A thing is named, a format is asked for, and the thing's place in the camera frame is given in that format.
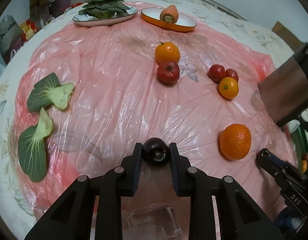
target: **orange rimmed dish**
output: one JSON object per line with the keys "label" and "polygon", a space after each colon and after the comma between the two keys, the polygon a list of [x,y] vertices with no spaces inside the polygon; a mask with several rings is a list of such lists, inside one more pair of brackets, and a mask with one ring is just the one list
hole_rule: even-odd
{"label": "orange rimmed dish", "polygon": [[190,32],[194,30],[197,25],[193,19],[181,13],[179,13],[178,20],[175,24],[163,22],[159,19],[159,15],[162,11],[162,8],[144,8],[141,10],[141,16],[150,24],[156,25],[162,29],[181,33]]}

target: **pink plastic bag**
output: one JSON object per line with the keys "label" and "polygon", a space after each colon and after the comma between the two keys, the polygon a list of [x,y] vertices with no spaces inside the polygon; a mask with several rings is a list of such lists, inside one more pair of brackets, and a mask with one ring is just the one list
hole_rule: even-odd
{"label": "pink plastic bag", "polygon": [[[142,8],[153,5],[129,3]],[[180,52],[181,78],[173,87],[156,79],[154,51],[161,41],[175,43]],[[206,73],[213,64],[239,75],[239,94],[228,101]],[[273,218],[283,208],[274,179],[255,166],[255,154],[267,147],[295,163],[291,144],[264,109],[257,84],[274,70],[269,55],[200,23],[191,33],[163,30],[141,19],[140,13],[113,26],[84,28],[69,24],[46,39],[33,54],[29,71],[20,81],[15,100],[14,135],[37,122],[27,111],[27,98],[36,82],[55,72],[75,90],[64,111],[49,107],[54,122],[47,140],[48,172],[33,183],[18,166],[26,199],[36,212],[49,208],[80,174],[95,177],[119,166],[135,143],[150,137],[175,142],[181,155],[214,177],[231,175]],[[225,159],[218,149],[220,132],[232,123],[246,125],[252,135],[247,157]],[[153,203],[171,206],[186,237],[190,205],[177,198],[169,165],[143,163],[134,198],[122,208],[133,210]]]}

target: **plate with carrot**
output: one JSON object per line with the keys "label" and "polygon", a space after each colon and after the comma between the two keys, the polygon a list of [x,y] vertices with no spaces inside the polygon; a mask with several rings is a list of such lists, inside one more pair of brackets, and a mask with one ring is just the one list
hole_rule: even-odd
{"label": "plate with carrot", "polygon": [[175,32],[190,32],[196,27],[196,22],[179,13],[175,5],[170,5],[165,9],[144,8],[141,10],[141,16],[148,23]]}

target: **plate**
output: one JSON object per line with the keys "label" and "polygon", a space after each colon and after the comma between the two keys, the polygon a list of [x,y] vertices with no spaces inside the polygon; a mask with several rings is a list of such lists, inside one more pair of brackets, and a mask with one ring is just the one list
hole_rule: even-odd
{"label": "plate", "polygon": [[163,29],[181,33],[190,32],[197,25],[193,19],[181,13],[178,13],[179,17],[175,24],[163,22],[159,19],[162,11],[162,8],[144,8],[141,10],[141,16],[150,24],[156,25]]}
{"label": "plate", "polygon": [[112,18],[110,19],[103,19],[99,20],[95,16],[90,16],[88,14],[76,14],[73,18],[73,21],[83,27],[92,27],[92,26],[105,26],[105,25],[113,25],[116,23],[121,23],[124,21],[129,20],[132,18],[135,14],[137,14],[137,8],[134,6],[129,6],[129,10],[126,10],[126,12],[129,14],[127,16],[122,16],[122,17],[117,17],[117,14],[115,14]]}

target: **pile of leafy greens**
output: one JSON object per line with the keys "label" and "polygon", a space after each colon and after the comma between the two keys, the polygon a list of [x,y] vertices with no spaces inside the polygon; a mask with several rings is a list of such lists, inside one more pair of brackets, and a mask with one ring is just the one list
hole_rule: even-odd
{"label": "pile of leafy greens", "polygon": [[46,150],[44,139],[53,132],[53,121],[44,107],[54,104],[64,110],[73,93],[74,84],[61,85],[55,73],[41,79],[27,100],[29,112],[39,112],[38,123],[21,133],[18,139],[18,158],[23,172],[31,181],[39,182],[47,172]]}
{"label": "pile of leafy greens", "polygon": [[100,20],[110,19],[115,13],[117,17],[129,15],[126,12],[129,7],[122,3],[124,0],[85,0],[85,2],[88,4],[78,12],[81,15],[88,14]]}

